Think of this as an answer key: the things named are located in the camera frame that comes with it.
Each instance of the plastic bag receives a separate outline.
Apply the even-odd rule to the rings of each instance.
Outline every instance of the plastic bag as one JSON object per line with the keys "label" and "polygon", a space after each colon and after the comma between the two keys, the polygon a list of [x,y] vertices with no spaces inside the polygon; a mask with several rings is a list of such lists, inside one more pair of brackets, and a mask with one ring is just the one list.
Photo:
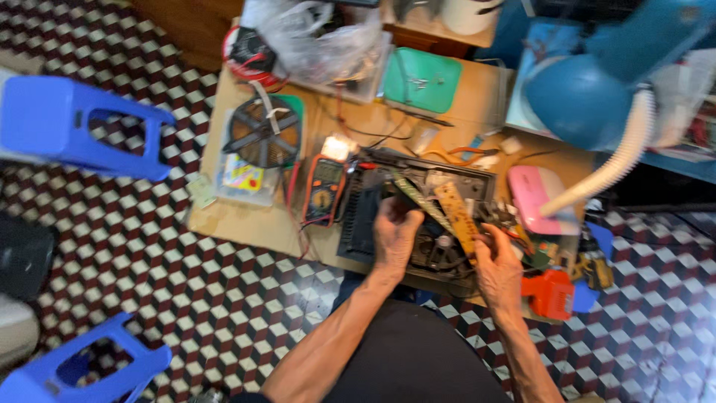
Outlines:
{"label": "plastic bag", "polygon": [[256,28],[279,54],[281,66],[300,80],[314,84],[355,80],[371,67],[364,56],[379,43],[379,11],[346,7],[361,22],[316,38],[333,9],[332,3],[322,1],[267,0]]}

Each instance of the digital multimeter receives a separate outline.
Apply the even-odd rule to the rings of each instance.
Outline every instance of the digital multimeter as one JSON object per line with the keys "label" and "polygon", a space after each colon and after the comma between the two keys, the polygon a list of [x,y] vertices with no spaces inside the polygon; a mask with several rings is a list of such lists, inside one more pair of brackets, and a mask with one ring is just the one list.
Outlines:
{"label": "digital multimeter", "polygon": [[314,157],[306,184],[304,225],[333,225],[338,199],[346,183],[345,164],[324,155]]}

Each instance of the shelf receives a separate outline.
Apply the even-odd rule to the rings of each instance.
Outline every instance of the shelf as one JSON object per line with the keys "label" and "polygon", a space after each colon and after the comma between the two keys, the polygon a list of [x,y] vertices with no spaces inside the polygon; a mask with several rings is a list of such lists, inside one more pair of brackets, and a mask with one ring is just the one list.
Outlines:
{"label": "shelf", "polygon": [[450,31],[443,23],[441,16],[438,15],[430,21],[430,13],[427,7],[417,7],[408,13],[405,23],[398,22],[393,11],[393,0],[383,0],[380,3],[380,21],[383,24],[392,25],[394,27],[407,29],[422,34],[428,34],[435,37],[451,39],[456,42],[469,44],[476,47],[490,47],[495,39],[495,27],[498,18],[484,31],[474,35],[460,35]]}

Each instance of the workbench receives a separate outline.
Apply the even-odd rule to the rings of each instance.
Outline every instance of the workbench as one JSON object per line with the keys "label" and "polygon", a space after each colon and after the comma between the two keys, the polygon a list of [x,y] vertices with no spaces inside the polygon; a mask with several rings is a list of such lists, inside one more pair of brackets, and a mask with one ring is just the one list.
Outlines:
{"label": "workbench", "polygon": [[[485,133],[494,128],[495,114],[498,112],[495,97],[498,94],[500,70],[497,67],[476,62],[458,61],[463,65],[463,72],[460,76],[460,83],[453,105],[448,112],[438,116],[439,119],[455,124],[455,127],[441,128],[433,142],[428,146],[428,149],[444,148],[450,150],[458,146],[466,146],[473,141],[477,134]],[[304,101],[304,127],[306,130],[304,131],[303,152],[305,157],[311,158],[320,151],[327,136],[332,132],[339,133],[341,131],[335,118],[336,100],[333,97],[313,93],[293,85],[286,86],[280,93],[297,95]],[[252,87],[238,84],[226,67],[221,70],[216,93],[216,106],[211,115],[208,142],[203,151],[200,169],[202,174],[207,175],[209,178],[215,177],[216,161],[223,146],[221,136],[222,131],[225,130],[224,124],[227,113],[230,113],[230,110],[233,111],[252,96]],[[388,133],[404,117],[402,112],[390,109],[381,103],[357,105],[343,102],[342,115],[349,127],[369,133]],[[408,136],[411,127],[416,122],[416,118],[409,117],[407,124],[403,125],[395,133],[395,136]],[[495,197],[498,200],[509,199],[505,173],[521,156],[542,151],[558,150],[550,154],[527,158],[523,163],[538,165],[555,171],[559,174],[566,187],[574,185],[592,172],[593,153],[572,148],[559,141],[522,133],[513,129],[505,129],[502,133],[489,137],[481,148],[497,148],[499,142],[509,136],[516,136],[522,143],[523,150],[512,156],[500,154],[502,160],[493,167],[492,172],[498,174],[495,190]],[[352,133],[352,137],[362,146],[373,144],[379,139],[358,133]],[[388,139],[382,146],[410,154],[403,142],[396,139]],[[444,162],[437,156],[429,156],[427,159]],[[302,169],[299,174],[299,182],[305,181],[305,178],[306,172]],[[301,252],[299,251],[297,233],[284,203],[281,202],[282,199],[283,195],[280,190],[277,191],[276,201],[272,207],[258,207],[232,200],[218,199],[204,209],[193,207],[188,227],[191,231],[204,235],[255,247],[265,247],[298,257]],[[293,199],[294,211],[297,212],[301,206],[302,198],[295,196]],[[576,206],[576,212],[578,218],[584,218],[582,205]],[[308,231],[311,243],[317,252],[317,255],[309,254],[306,257],[307,259],[318,260],[325,265],[335,266],[343,270],[361,273],[370,271],[369,265],[336,256],[341,231],[339,224],[328,229],[309,226],[305,230]],[[561,250],[566,251],[567,255],[571,256],[570,264],[574,263],[577,244],[577,237],[563,237],[560,244]],[[448,294],[447,284],[435,280],[408,275],[403,283],[422,290]],[[484,305],[483,299],[479,296],[470,298],[467,301]],[[524,313],[525,317],[535,317],[527,307]]]}

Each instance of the orange power tool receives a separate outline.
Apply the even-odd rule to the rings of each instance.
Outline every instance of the orange power tool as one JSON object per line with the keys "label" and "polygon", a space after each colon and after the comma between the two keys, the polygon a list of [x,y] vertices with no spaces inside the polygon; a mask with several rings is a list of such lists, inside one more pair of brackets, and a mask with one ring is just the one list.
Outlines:
{"label": "orange power tool", "polygon": [[574,285],[569,275],[559,270],[522,279],[522,296],[530,297],[530,308],[539,316],[566,321],[572,317]]}

